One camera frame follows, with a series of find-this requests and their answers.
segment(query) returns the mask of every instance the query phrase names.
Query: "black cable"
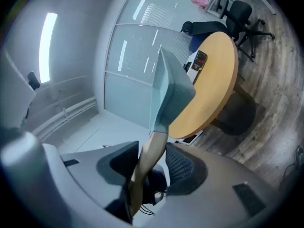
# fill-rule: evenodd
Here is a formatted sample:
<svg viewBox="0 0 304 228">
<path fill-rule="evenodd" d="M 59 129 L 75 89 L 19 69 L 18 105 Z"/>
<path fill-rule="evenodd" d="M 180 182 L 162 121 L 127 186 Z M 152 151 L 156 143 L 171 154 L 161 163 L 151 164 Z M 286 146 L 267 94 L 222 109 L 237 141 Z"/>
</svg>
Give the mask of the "black cable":
<svg viewBox="0 0 304 228">
<path fill-rule="evenodd" d="M 285 171 L 284 171 L 284 174 L 283 174 L 283 181 L 282 181 L 282 183 L 283 183 L 284 180 L 285 180 L 285 175 L 286 175 L 286 172 L 287 172 L 288 168 L 291 167 L 291 166 L 293 166 L 293 165 L 295 165 L 295 163 L 292 163 L 292 164 L 290 164 L 289 166 L 286 167 L 286 169 L 285 169 Z"/>
<path fill-rule="evenodd" d="M 146 211 L 146 212 L 149 212 L 149 213 L 155 215 L 155 213 L 152 212 L 151 210 L 149 210 L 146 206 L 144 206 L 144 208 L 142 207 L 143 211 Z"/>
<path fill-rule="evenodd" d="M 153 215 L 153 214 L 145 213 L 145 212 L 143 212 L 141 209 L 139 209 L 139 211 L 140 211 L 141 213 L 146 214 L 146 215 Z"/>
<path fill-rule="evenodd" d="M 161 194 L 160 192 L 158 192 L 158 193 Z M 165 195 L 165 193 L 166 193 L 166 191 L 163 193 L 164 194 L 163 196 L 166 198 L 167 196 Z"/>
</svg>

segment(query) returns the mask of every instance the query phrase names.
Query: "wooden tabletop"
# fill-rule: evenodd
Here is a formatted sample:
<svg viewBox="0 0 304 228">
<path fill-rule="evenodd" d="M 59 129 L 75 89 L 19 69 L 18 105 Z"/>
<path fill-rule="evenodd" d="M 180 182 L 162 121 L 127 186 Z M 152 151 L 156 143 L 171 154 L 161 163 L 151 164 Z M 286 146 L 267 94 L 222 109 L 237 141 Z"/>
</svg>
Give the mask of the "wooden tabletop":
<svg viewBox="0 0 304 228">
<path fill-rule="evenodd" d="M 208 55 L 194 88 L 195 97 L 169 126 L 169 136 L 187 138 L 203 130 L 229 99 L 238 74 L 238 52 L 223 32 L 211 34 L 199 47 Z"/>
</svg>

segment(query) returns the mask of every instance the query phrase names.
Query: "laminate flooring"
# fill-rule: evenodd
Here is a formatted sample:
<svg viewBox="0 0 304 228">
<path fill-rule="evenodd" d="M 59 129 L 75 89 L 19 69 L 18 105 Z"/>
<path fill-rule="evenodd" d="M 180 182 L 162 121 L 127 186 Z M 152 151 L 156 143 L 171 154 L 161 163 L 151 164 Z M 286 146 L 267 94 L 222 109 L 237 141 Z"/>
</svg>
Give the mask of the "laminate flooring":
<svg viewBox="0 0 304 228">
<path fill-rule="evenodd" d="M 239 74 L 244 80 L 238 77 L 237 82 L 253 97 L 256 116 L 240 136 L 210 125 L 193 145 L 235 159 L 278 189 L 286 167 L 294 161 L 296 147 L 304 142 L 303 48 L 273 0 L 268 1 L 276 15 L 261 0 L 241 1 L 252 7 L 251 23 L 261 18 L 266 25 L 259 25 L 259 30 L 275 35 L 274 41 L 256 38 L 254 62 L 238 51 Z M 242 47 L 250 54 L 248 41 Z"/>
</svg>

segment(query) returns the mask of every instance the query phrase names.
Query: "office chair backrest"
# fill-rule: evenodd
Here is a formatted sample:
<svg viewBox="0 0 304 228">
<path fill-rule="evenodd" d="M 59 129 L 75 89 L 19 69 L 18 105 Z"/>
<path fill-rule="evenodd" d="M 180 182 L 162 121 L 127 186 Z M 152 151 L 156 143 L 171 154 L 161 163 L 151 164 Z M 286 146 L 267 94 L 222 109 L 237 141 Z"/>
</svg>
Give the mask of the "office chair backrest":
<svg viewBox="0 0 304 228">
<path fill-rule="evenodd" d="M 231 5 L 229 12 L 242 24 L 248 21 L 252 8 L 249 4 L 242 2 L 242 1 L 234 1 Z M 232 37 L 238 39 L 240 32 L 242 29 L 237 26 L 231 19 L 227 18 L 226 25 Z"/>
</svg>

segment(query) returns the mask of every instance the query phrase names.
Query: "light strip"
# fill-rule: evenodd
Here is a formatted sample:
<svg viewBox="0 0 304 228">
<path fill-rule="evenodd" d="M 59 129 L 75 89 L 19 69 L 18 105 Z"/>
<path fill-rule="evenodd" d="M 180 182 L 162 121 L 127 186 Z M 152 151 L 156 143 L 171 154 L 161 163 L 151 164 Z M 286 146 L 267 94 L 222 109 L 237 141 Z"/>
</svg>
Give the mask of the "light strip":
<svg viewBox="0 0 304 228">
<path fill-rule="evenodd" d="M 127 46 L 127 41 L 124 40 L 123 48 L 122 48 L 122 51 L 121 51 L 120 57 L 119 57 L 118 71 L 122 70 L 122 65 L 123 65 L 123 60 L 124 60 L 124 51 L 125 51 L 126 46 Z"/>
<path fill-rule="evenodd" d="M 155 63 L 154 63 L 154 65 L 153 65 L 153 68 L 152 68 L 152 72 L 151 72 L 151 73 L 153 73 L 154 67 L 155 67 Z"/>
<path fill-rule="evenodd" d="M 156 33 L 155 33 L 154 40 L 153 40 L 153 42 L 152 42 L 152 46 L 154 45 L 155 39 L 156 39 L 156 37 L 157 37 L 157 33 L 158 33 L 158 30 L 157 30 Z"/>
<path fill-rule="evenodd" d="M 135 13 L 133 14 L 133 19 L 136 20 L 137 15 L 139 11 L 142 9 L 142 6 L 146 0 L 141 0 L 141 2 L 138 4 L 137 9 L 135 10 Z"/>
<path fill-rule="evenodd" d="M 147 68 L 148 62 L 149 62 L 149 58 L 147 58 L 146 66 L 144 67 L 144 70 L 143 70 L 144 73 L 146 72 L 146 68 Z"/>
<path fill-rule="evenodd" d="M 39 47 L 39 73 L 41 83 L 49 81 L 49 47 L 56 19 L 57 14 L 48 13 L 43 24 Z"/>
</svg>

